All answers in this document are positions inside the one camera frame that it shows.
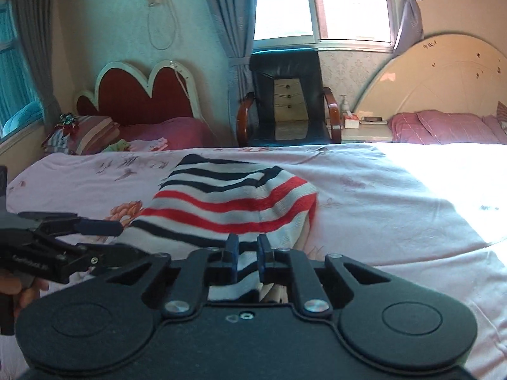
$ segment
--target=human hand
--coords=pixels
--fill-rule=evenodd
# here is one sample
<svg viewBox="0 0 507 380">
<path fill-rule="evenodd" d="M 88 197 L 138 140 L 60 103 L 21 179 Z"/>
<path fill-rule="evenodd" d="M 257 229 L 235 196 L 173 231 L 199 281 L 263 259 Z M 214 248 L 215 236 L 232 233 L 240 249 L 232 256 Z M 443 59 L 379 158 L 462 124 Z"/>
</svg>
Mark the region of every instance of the human hand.
<svg viewBox="0 0 507 380">
<path fill-rule="evenodd" d="M 0 269 L 0 293 L 17 296 L 14 304 L 14 318 L 17 319 L 22 309 L 32 301 L 40 298 L 41 290 L 49 290 L 49 283 L 42 279 L 34 279 L 32 285 L 23 289 L 21 280 L 7 270 Z"/>
</svg>

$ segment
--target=folded striped garment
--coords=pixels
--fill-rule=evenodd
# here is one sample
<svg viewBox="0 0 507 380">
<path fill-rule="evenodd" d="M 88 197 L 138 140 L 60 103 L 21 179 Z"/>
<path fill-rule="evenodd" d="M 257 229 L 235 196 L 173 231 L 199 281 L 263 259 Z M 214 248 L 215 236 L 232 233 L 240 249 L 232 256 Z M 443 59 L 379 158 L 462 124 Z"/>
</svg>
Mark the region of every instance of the folded striped garment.
<svg viewBox="0 0 507 380">
<path fill-rule="evenodd" d="M 148 253 L 169 253 L 175 260 L 198 248 L 224 247 L 230 233 L 240 242 L 252 243 L 266 234 L 273 248 L 302 248 L 316 200 L 313 185 L 280 167 L 187 155 L 116 241 Z M 209 300 L 258 293 L 262 285 L 256 261 L 254 252 L 241 254 L 238 270 L 245 277 L 234 285 L 211 287 Z"/>
</svg>

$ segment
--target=red headboard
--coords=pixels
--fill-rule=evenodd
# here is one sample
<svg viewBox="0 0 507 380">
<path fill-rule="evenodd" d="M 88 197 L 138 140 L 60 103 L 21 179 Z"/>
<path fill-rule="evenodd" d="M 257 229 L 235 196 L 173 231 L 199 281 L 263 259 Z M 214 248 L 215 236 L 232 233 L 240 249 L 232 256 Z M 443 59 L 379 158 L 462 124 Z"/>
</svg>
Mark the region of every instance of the red headboard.
<svg viewBox="0 0 507 380">
<path fill-rule="evenodd" d="M 159 63 L 148 79 L 130 64 L 110 63 L 97 77 L 95 93 L 78 93 L 75 104 L 79 115 L 105 115 L 120 125 L 202 119 L 194 78 L 170 60 Z"/>
</svg>

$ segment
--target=tissue box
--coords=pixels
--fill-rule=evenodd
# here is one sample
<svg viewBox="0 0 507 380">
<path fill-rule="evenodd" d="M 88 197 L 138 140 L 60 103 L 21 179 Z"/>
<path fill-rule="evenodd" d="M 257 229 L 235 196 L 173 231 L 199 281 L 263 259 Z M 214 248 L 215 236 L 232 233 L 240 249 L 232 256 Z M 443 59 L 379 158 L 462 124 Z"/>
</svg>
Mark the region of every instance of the tissue box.
<svg viewBox="0 0 507 380">
<path fill-rule="evenodd" d="M 345 128 L 346 129 L 358 129 L 359 128 L 359 117 L 355 114 L 345 115 Z"/>
</svg>

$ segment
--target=finger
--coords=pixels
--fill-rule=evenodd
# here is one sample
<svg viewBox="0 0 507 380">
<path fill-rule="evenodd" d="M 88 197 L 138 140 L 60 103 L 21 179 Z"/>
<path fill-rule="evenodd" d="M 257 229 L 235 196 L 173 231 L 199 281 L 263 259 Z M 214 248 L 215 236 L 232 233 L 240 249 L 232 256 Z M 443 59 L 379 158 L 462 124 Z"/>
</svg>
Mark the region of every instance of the finger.
<svg viewBox="0 0 507 380">
<path fill-rule="evenodd" d="M 13 296 L 19 294 L 22 289 L 23 287 L 19 278 L 14 277 L 6 270 L 0 272 L 0 293 Z"/>
<path fill-rule="evenodd" d="M 19 296 L 19 306 L 21 308 L 25 308 L 27 307 L 32 301 L 40 298 L 41 296 L 41 293 L 39 291 L 39 289 L 35 289 L 35 288 L 29 288 L 29 289 L 26 289 L 25 291 L 23 291 L 21 293 L 21 295 Z"/>
<path fill-rule="evenodd" d="M 43 279 L 36 278 L 34 280 L 34 283 L 32 284 L 33 288 L 42 290 L 42 291 L 48 291 L 49 290 L 49 282 Z"/>
</svg>

